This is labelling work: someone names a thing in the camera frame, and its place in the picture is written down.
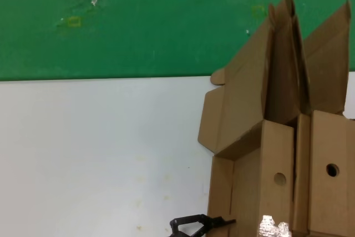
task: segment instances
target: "cardboard panel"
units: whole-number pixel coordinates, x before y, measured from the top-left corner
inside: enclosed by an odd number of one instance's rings
[[[350,236],[347,122],[343,116],[325,112],[314,111],[312,115],[309,217],[312,235]]]
[[[236,227],[230,237],[256,236],[260,201],[260,148],[235,161],[231,215]]]
[[[282,0],[275,9],[275,16],[276,29],[265,118],[286,124],[301,112],[301,88],[298,82],[298,62],[301,59],[298,57],[302,54],[302,42],[294,38],[298,37],[300,29],[298,20],[293,19],[293,0]]]
[[[271,31],[267,19],[231,61],[233,68],[230,65],[226,67],[219,151],[263,120],[265,100],[262,94],[267,87],[267,77],[264,80],[264,76],[270,62]]]
[[[350,3],[347,1],[304,41],[312,110],[344,111],[349,73]]]
[[[208,216],[228,219],[231,206],[234,162],[213,157]],[[228,237],[229,228],[222,227],[208,233],[208,237]]]
[[[259,221],[291,222],[293,128],[264,120],[261,137]]]
[[[292,230],[308,233],[308,193],[310,183],[311,118],[301,114],[297,122],[295,187]]]
[[[355,236],[355,121],[347,121],[348,232]]]

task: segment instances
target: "brown cardboard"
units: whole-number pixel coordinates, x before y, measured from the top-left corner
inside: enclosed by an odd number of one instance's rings
[[[198,140],[215,153],[263,120],[273,13],[270,6],[269,16],[249,41],[223,70],[211,76],[212,83],[225,85],[206,94]]]
[[[293,189],[293,236],[308,235],[311,118],[301,114],[297,121],[295,185]]]
[[[222,86],[206,94],[199,142],[214,153],[244,149],[239,157],[248,153],[240,139],[248,138],[264,118],[282,124],[297,118],[305,91],[299,81],[304,72],[301,44],[293,0],[282,0],[275,10],[270,6],[257,32],[212,74],[211,82]]]
[[[355,122],[314,111],[311,139],[310,235],[355,236]]]
[[[213,158],[208,215],[235,218],[237,224],[209,237],[256,236],[263,215],[291,222],[293,128],[267,120],[260,128],[250,138],[259,143],[244,143],[249,153],[236,160]]]
[[[294,1],[282,0],[276,7],[275,15],[265,118],[286,124],[306,109],[305,59]]]
[[[349,73],[350,2],[334,12],[305,40],[305,67],[311,110],[344,111]]]

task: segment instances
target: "white table surface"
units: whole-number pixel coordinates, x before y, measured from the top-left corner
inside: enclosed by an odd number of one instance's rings
[[[0,236],[165,237],[207,212],[209,77],[0,83]],[[347,117],[355,118],[355,75]],[[191,233],[196,225],[187,228]]]

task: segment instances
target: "round hole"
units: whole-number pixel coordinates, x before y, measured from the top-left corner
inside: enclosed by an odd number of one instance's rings
[[[285,185],[286,184],[286,177],[282,173],[276,173],[275,176],[273,177],[273,180],[277,185]]]
[[[335,164],[328,164],[327,165],[327,173],[331,177],[335,177],[339,175],[339,168]]]

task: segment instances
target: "crumpled foil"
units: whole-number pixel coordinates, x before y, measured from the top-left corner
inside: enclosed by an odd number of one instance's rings
[[[276,226],[272,216],[268,215],[262,216],[258,233],[259,237],[292,237],[288,229],[288,223],[281,222]]]

